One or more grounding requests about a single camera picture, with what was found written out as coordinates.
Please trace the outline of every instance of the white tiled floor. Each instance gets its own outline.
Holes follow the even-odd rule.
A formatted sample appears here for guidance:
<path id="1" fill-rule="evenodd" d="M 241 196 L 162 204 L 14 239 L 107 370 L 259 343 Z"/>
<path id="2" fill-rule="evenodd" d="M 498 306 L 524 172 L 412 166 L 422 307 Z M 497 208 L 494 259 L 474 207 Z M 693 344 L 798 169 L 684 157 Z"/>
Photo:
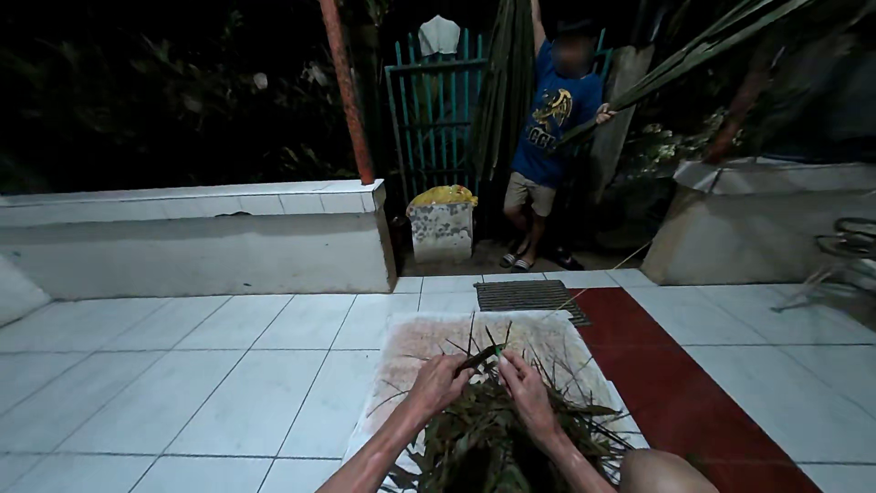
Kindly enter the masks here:
<path id="1" fill-rule="evenodd" d="M 388 315 L 476 310 L 475 282 L 539 276 L 624 287 L 825 493 L 870 490 L 869 329 L 827 306 L 770 311 L 785 286 L 583 271 L 52 304 L 0 328 L 0 491 L 309 493 L 340 467 Z"/>
<path id="2" fill-rule="evenodd" d="M 797 288 L 626 290 L 824 493 L 872 491 L 876 332 L 819 303 L 829 297 L 818 292 L 815 302 L 770 310 Z M 856 298 L 854 311 L 872 319 L 872 297 L 846 296 Z"/>

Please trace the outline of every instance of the knee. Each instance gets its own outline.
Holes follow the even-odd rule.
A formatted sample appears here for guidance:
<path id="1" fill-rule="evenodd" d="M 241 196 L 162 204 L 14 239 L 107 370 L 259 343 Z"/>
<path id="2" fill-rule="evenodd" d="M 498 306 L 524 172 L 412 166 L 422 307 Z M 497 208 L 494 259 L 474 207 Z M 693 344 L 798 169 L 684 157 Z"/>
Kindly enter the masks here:
<path id="1" fill-rule="evenodd" d="M 505 217 L 514 220 L 520 216 L 520 206 L 513 205 L 511 207 L 505 207 L 502 212 L 505 213 Z"/>
<path id="2" fill-rule="evenodd" d="M 660 450 L 631 450 L 620 465 L 621 492 L 717 493 L 683 458 Z"/>

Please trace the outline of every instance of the hanging cloth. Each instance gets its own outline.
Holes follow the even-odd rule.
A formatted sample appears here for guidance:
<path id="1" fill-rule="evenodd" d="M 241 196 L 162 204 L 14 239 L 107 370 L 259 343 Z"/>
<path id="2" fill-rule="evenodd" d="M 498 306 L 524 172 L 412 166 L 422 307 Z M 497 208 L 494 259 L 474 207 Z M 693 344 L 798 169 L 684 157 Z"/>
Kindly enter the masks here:
<path id="1" fill-rule="evenodd" d="M 420 51 L 423 56 L 430 54 L 456 53 L 459 43 L 459 25 L 452 20 L 435 16 L 420 26 Z"/>

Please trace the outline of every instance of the yellow plastic bag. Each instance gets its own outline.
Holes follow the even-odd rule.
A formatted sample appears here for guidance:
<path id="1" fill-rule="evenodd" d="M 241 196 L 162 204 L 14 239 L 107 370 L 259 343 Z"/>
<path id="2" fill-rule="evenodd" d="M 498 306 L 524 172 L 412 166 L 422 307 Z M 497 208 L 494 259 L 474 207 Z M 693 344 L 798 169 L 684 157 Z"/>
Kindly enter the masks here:
<path id="1" fill-rule="evenodd" d="M 412 207 L 419 205 L 459 204 L 463 202 L 471 202 L 472 205 L 477 205 L 477 197 L 471 195 L 471 190 L 462 185 L 442 185 L 441 187 L 428 189 L 414 197 L 407 206 L 407 215 L 411 215 Z"/>

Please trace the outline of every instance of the khaki shorts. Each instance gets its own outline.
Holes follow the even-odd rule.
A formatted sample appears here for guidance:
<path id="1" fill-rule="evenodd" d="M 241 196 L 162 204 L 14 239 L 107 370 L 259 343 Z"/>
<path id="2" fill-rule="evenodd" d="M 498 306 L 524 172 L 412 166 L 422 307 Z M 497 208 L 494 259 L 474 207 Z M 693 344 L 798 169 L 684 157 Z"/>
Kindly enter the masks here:
<path id="1" fill-rule="evenodd" d="M 556 190 L 539 185 L 516 171 L 511 173 L 508 191 L 505 193 L 505 208 L 525 204 L 527 195 L 533 198 L 533 211 L 546 218 L 554 206 Z"/>

